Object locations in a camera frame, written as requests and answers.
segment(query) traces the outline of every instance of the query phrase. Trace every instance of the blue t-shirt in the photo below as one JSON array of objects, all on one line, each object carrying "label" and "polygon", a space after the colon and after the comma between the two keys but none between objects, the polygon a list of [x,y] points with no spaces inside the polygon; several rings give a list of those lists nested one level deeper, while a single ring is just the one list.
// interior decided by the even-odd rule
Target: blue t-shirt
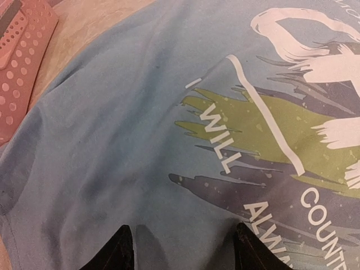
[{"label": "blue t-shirt", "polygon": [[245,222],[296,269],[360,268],[360,4],[159,0],[55,79],[0,157],[14,270],[123,225],[136,269],[234,269]]}]

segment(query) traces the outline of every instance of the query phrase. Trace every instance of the white stripe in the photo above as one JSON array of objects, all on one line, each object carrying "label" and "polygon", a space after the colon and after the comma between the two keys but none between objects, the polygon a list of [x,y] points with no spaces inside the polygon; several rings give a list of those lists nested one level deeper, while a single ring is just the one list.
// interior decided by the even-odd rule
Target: white stripe
[{"label": "white stripe", "polygon": [[187,88],[190,88],[192,86],[194,86],[195,84],[197,83],[200,83],[201,82],[201,78],[197,79],[197,80],[194,80],[192,83],[189,83],[188,85],[185,86],[185,89]]},{"label": "white stripe", "polygon": [[295,152],[288,146],[284,135],[282,135],[280,128],[275,122],[274,117],[272,116],[269,108],[266,106],[265,102],[262,100],[260,95],[257,93],[256,89],[246,80],[244,71],[242,70],[241,63],[234,55],[229,55],[226,58],[228,58],[232,64],[235,67],[236,74],[238,77],[238,80],[244,86],[244,88],[249,93],[250,97],[253,99],[254,103],[260,110],[261,114],[263,115],[266,123],[268,124],[272,134],[274,135],[274,138],[279,145],[281,151],[289,158],[293,166],[295,167],[296,172],[298,173],[298,176],[301,176],[305,173],[305,169],[303,166],[302,161],[299,159],[299,157],[296,155]]}]

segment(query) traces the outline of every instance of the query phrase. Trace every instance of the pink plastic basket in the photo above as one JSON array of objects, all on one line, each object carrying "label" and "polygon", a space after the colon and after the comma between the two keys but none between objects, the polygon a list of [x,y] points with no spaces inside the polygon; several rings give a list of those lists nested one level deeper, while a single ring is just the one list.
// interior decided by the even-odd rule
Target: pink plastic basket
[{"label": "pink plastic basket", "polygon": [[58,18],[43,0],[0,4],[0,145],[23,120],[34,82]]}]

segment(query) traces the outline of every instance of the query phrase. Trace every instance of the graphic print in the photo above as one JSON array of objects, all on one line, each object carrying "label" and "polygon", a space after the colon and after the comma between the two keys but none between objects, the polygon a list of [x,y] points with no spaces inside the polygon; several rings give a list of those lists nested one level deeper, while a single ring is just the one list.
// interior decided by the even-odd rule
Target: graphic print
[{"label": "graphic print", "polygon": [[[308,47],[279,24],[285,19],[316,21],[352,41]],[[294,86],[301,98],[253,87],[240,61],[228,56],[239,78],[229,91],[239,98],[195,88],[182,101],[194,120],[175,123],[200,139],[195,147],[214,152],[224,170],[169,179],[250,222],[290,266],[296,258],[329,269],[360,269],[360,33],[302,8],[272,8],[251,27],[283,60],[256,56],[264,66],[283,70],[267,79]]]}]

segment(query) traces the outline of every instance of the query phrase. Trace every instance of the beige floor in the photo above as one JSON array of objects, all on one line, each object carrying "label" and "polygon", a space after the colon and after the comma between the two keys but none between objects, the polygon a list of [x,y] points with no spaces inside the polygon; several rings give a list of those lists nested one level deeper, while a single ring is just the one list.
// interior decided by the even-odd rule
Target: beige floor
[{"label": "beige floor", "polygon": [[[54,10],[59,15],[59,24],[40,67],[30,107],[34,106],[50,82],[87,44],[114,24],[153,1],[64,0],[57,4]],[[0,270],[11,269],[7,252],[0,238]]]}]

